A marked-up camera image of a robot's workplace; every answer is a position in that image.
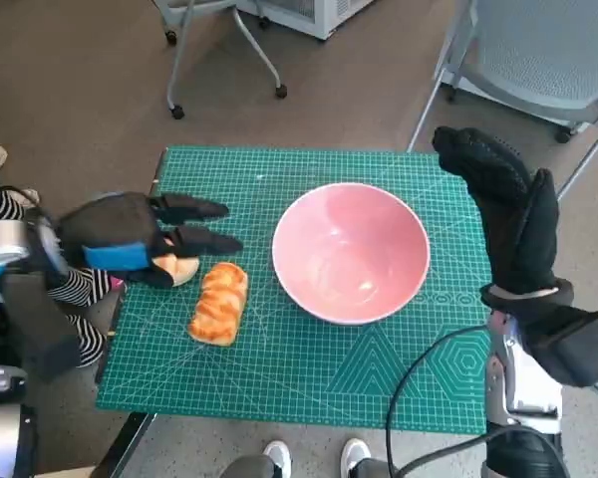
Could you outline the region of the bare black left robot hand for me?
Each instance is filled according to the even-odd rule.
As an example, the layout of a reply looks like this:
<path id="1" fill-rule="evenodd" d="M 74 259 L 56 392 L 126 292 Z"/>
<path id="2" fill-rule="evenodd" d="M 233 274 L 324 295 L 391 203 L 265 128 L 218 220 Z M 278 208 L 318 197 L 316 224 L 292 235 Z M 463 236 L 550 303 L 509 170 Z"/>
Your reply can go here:
<path id="1" fill-rule="evenodd" d="M 157 259 L 231 255 L 243 249 L 232 236 L 192 224 L 228 214 L 226 205 L 188 194 L 122 192 L 90 201 L 62 216 L 56 233 L 64 257 L 72 265 L 166 289 L 175 286 L 175 278 L 155 262 Z"/>

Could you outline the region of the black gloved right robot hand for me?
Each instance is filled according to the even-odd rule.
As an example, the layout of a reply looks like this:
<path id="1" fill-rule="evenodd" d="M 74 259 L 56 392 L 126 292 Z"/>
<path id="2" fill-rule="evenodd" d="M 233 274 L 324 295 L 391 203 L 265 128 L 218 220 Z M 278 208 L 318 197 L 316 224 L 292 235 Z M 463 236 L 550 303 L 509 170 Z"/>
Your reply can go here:
<path id="1" fill-rule="evenodd" d="M 440 167 L 464 180 L 479 209 L 493 284 L 514 295 L 556 288 L 551 172 L 529 172 L 508 145 L 477 128 L 439 126 L 432 145 Z"/>

